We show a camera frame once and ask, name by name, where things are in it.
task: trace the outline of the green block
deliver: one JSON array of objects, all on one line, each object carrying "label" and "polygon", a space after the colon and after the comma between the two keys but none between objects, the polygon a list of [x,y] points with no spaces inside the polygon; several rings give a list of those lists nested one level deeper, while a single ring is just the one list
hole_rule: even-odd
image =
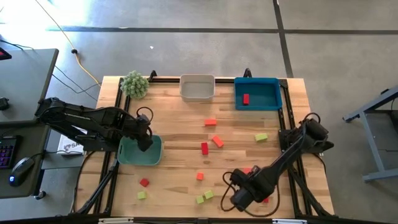
[{"label": "green block", "polygon": [[137,196],[139,200],[147,198],[147,194],[145,192],[138,192]]},{"label": "green block", "polygon": [[205,199],[203,199],[203,196],[197,196],[197,203],[203,203],[205,202]]},{"label": "green block", "polygon": [[213,196],[214,195],[213,195],[213,192],[211,190],[205,192],[206,199],[212,198]]},{"label": "green block", "polygon": [[254,136],[256,138],[256,141],[262,141],[268,138],[268,135],[266,133],[264,134],[257,134]]}]

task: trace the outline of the green plush toy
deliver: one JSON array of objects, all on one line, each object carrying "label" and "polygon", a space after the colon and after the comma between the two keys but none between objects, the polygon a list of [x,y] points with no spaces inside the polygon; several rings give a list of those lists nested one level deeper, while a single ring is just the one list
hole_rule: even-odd
[{"label": "green plush toy", "polygon": [[148,87],[148,80],[142,77],[141,73],[132,71],[123,78],[120,89],[130,98],[141,99],[147,94]]}]

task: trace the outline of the red block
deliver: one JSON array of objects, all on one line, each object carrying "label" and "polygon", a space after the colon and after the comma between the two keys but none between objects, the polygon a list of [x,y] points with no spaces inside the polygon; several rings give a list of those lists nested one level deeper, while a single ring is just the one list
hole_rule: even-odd
[{"label": "red block", "polygon": [[213,137],[213,142],[217,145],[217,147],[223,147],[224,143],[218,136]]},{"label": "red block", "polygon": [[251,171],[251,168],[243,168],[243,172],[244,172],[245,174],[250,173],[250,171]]},{"label": "red block", "polygon": [[145,178],[142,178],[142,180],[139,182],[142,186],[147,187],[149,184],[149,181]]},{"label": "red block", "polygon": [[202,172],[198,172],[197,174],[197,180],[203,180],[204,174]]},{"label": "red block", "polygon": [[206,119],[205,126],[216,126],[217,120],[216,119]]},{"label": "red block", "polygon": [[203,155],[209,154],[209,145],[207,145],[207,142],[202,142],[201,143],[201,153]]},{"label": "red block", "polygon": [[249,94],[243,95],[243,105],[249,105]]}]

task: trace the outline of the paper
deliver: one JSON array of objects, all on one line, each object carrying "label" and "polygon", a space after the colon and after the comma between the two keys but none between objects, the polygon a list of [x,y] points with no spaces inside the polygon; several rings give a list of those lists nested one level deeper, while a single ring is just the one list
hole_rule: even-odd
[{"label": "paper", "polygon": [[[77,128],[83,133],[87,134],[87,131],[81,128]],[[83,146],[81,144],[72,141],[68,137],[61,134],[60,143],[58,145],[57,154],[61,155],[76,155],[83,153]]]}]

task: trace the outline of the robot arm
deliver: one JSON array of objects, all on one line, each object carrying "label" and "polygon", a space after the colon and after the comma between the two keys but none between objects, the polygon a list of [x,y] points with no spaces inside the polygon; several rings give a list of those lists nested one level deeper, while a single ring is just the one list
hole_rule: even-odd
[{"label": "robot arm", "polygon": [[318,121],[305,118],[299,128],[291,130],[286,136],[289,148],[270,166],[254,166],[248,174],[239,169],[233,171],[230,181],[232,185],[239,186],[239,190],[231,197],[231,203],[242,212],[252,201],[262,202],[274,192],[279,176],[301,154],[321,153],[332,148],[333,143],[327,141],[327,137],[328,131]]},{"label": "robot arm", "polygon": [[[137,140],[139,149],[146,151],[152,145],[150,120],[138,111],[134,118],[116,107],[91,109],[47,98],[39,102],[35,115],[41,123],[83,145],[86,151],[115,152],[123,136]],[[87,130],[87,134],[78,128]]]}]

